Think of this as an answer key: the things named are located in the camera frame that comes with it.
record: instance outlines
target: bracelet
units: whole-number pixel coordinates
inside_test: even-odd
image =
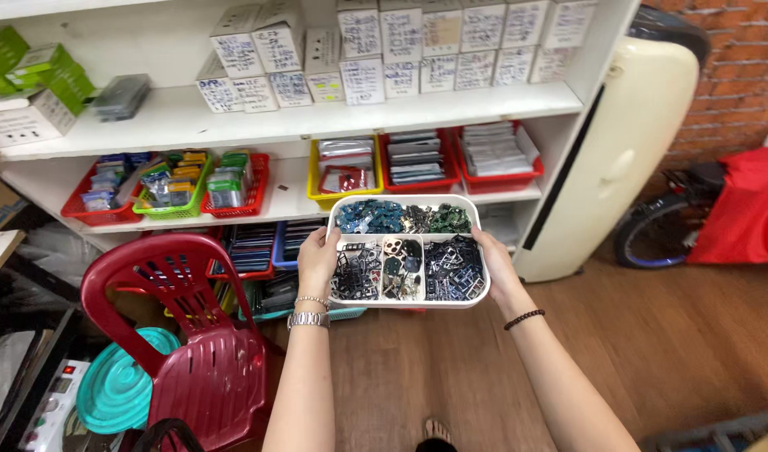
[[[297,307],[297,302],[299,302],[300,300],[311,300],[313,302],[318,302],[321,305],[325,306],[325,312],[328,312],[331,309],[330,306],[329,306],[329,303],[326,302],[323,298],[319,298],[319,297],[298,297],[298,298],[295,298],[295,307]]]
[[[542,309],[538,309],[536,311],[530,311],[522,315],[519,315],[514,320],[510,320],[510,322],[507,322],[507,324],[504,325],[504,331],[509,331],[510,328],[512,328],[513,326],[516,326],[520,322],[527,320],[529,317],[532,317],[534,315],[546,315],[546,312]]]

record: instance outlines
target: green basket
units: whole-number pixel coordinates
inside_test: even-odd
[[[142,209],[139,205],[133,204],[133,211],[146,215],[150,220],[175,220],[177,218],[194,218],[200,215],[200,203],[202,198],[206,195],[206,178],[211,173],[211,167],[214,165],[211,160],[211,156],[206,154],[206,165],[202,168],[200,173],[200,179],[197,181],[197,185],[194,186],[194,196],[188,201],[185,206],[178,206],[173,208],[149,208]],[[141,200],[149,200],[150,196],[145,188],[141,190],[141,194],[138,195]]]
[[[366,307],[345,307],[341,309],[333,309],[329,311],[329,318],[332,322],[335,320],[348,320],[350,318],[357,318],[358,316],[365,313],[365,311],[367,311]],[[253,316],[253,322],[260,324],[261,322],[266,322],[275,318],[286,317],[293,312],[295,312],[295,310],[287,309],[285,311],[260,313]],[[242,321],[247,320],[247,317],[244,316],[244,312],[242,312],[241,309],[238,310],[238,319]]]

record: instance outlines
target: red basket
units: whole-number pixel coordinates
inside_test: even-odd
[[[443,128],[437,129],[437,138],[439,138],[439,152],[443,155],[443,172],[446,178],[443,180],[432,180],[429,182],[415,182],[403,185],[394,185],[389,178],[389,134],[379,135],[381,143],[381,169],[384,173],[384,188],[389,191],[398,192],[401,195],[426,195],[434,193],[450,193],[455,183],[459,183],[462,177],[459,175],[459,167],[456,165],[453,146],[448,133]]]
[[[105,224],[120,223],[138,223],[144,216],[132,210],[133,201],[128,201],[124,206],[118,209],[105,211],[86,211],[85,203],[80,198],[82,193],[88,193],[90,190],[90,177],[96,175],[96,163],[91,166],[88,172],[83,176],[77,188],[71,192],[66,204],[60,209],[60,215],[66,218],[76,218],[89,226],[103,226]],[[136,188],[130,196],[138,196],[141,191],[141,184],[137,183]]]
[[[512,121],[513,129],[518,130],[520,121]],[[462,150],[462,141],[459,137],[462,134],[462,127],[454,127],[452,135],[454,137],[454,147],[456,155],[459,158],[459,165],[462,167],[462,176],[465,178],[468,193],[470,195],[479,195],[482,193],[497,193],[499,191],[519,191],[523,190],[534,180],[534,178],[543,175],[543,162],[540,157],[536,157],[532,162],[532,170],[525,173],[514,175],[497,176],[471,176],[468,174],[468,163]]]
[[[222,228],[219,229],[219,234],[215,237],[218,241],[222,241]],[[214,259],[211,259],[208,261],[208,273],[206,276],[208,276],[211,279],[221,279],[221,280],[227,280],[228,275],[226,274],[216,274],[212,273],[211,269],[214,267]],[[266,270],[262,270],[260,272],[244,272],[244,273],[238,273],[238,277],[240,279],[252,279],[252,280],[263,280],[263,279],[272,279],[276,275],[276,270],[272,266],[272,245],[270,245],[270,265],[267,267]]]
[[[261,212],[264,192],[267,191],[267,181],[270,178],[270,156],[267,154],[250,154],[250,165],[253,167],[253,185],[247,190],[247,201],[244,207],[215,208],[211,203],[211,194],[206,190],[206,195],[200,204],[200,211],[217,218],[258,215]]]

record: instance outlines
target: silver watch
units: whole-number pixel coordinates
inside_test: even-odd
[[[287,330],[291,331],[294,325],[317,325],[328,328],[331,325],[331,318],[324,312],[293,312],[287,318]]]

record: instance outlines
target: yellow basket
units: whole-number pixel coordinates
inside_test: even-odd
[[[384,172],[381,170],[381,148],[379,147],[379,137],[370,135],[375,143],[373,152],[373,164],[376,169],[376,188],[370,190],[354,190],[346,193],[332,193],[322,195],[320,193],[320,152],[317,150],[318,140],[312,140],[312,156],[309,158],[309,180],[306,186],[306,196],[309,200],[315,200],[323,210],[331,210],[337,201],[350,195],[378,195],[384,191]]]

